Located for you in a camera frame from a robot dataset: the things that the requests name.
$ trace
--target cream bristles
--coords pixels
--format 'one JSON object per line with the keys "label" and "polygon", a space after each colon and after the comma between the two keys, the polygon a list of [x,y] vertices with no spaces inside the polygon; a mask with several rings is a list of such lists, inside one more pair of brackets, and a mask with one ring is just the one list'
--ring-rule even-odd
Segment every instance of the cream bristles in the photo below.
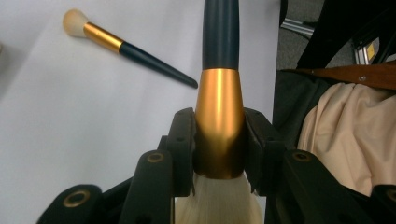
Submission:
{"label": "cream bristles", "polygon": [[85,37],[84,25],[88,18],[78,9],[70,9],[64,14],[64,30],[68,35]]}
{"label": "cream bristles", "polygon": [[176,224],[262,224],[262,210],[244,175],[235,179],[194,176],[195,195],[176,201]]}

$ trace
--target beige fabric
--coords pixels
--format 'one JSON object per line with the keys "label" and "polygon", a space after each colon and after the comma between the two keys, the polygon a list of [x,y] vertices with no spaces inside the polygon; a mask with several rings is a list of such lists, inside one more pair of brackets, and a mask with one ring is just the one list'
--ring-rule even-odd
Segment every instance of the beige fabric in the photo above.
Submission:
{"label": "beige fabric", "polygon": [[306,116],[298,148],[317,155],[342,185],[365,195],[375,185],[396,185],[395,91],[330,87]]}

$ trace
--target small makeup brush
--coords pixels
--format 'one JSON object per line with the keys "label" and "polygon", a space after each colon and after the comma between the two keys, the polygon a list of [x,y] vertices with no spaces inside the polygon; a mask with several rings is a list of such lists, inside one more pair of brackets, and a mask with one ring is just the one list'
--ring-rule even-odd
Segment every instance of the small makeup brush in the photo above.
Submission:
{"label": "small makeup brush", "polygon": [[125,56],[128,59],[141,63],[146,67],[183,82],[195,89],[198,88],[198,83],[191,77],[188,77],[142,49],[125,42],[119,37],[89,22],[88,18],[78,9],[71,9],[64,14],[64,30],[71,36],[87,37],[97,44]]}
{"label": "small makeup brush", "polygon": [[195,195],[177,199],[176,224],[262,224],[262,210],[244,176],[247,139],[238,60],[238,0],[206,0],[195,109]]}

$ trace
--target dark green brush handle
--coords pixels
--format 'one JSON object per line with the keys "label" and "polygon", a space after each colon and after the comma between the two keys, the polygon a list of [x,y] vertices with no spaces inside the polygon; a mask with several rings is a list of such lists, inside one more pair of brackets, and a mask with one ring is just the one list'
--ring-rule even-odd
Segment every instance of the dark green brush handle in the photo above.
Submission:
{"label": "dark green brush handle", "polygon": [[238,0],[206,0],[204,11],[203,69],[239,64]]}
{"label": "dark green brush handle", "polygon": [[161,60],[155,58],[154,56],[148,54],[147,52],[132,44],[123,42],[120,46],[119,53],[126,58],[129,58],[137,63],[151,68],[152,70],[162,73],[184,84],[187,84],[195,89],[198,88],[198,83],[194,79],[188,77],[187,75],[176,70],[169,64],[162,62]]}

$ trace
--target gray carpet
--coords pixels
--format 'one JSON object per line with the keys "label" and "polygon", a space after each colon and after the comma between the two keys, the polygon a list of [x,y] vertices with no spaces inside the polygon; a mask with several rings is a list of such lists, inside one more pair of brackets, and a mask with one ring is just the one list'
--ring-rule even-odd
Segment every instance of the gray carpet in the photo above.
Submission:
{"label": "gray carpet", "polygon": [[[289,0],[287,18],[296,21],[317,21],[324,0]],[[295,68],[308,40],[285,29],[279,29],[276,68]],[[353,48],[349,43],[334,56],[328,67],[354,64]]]}

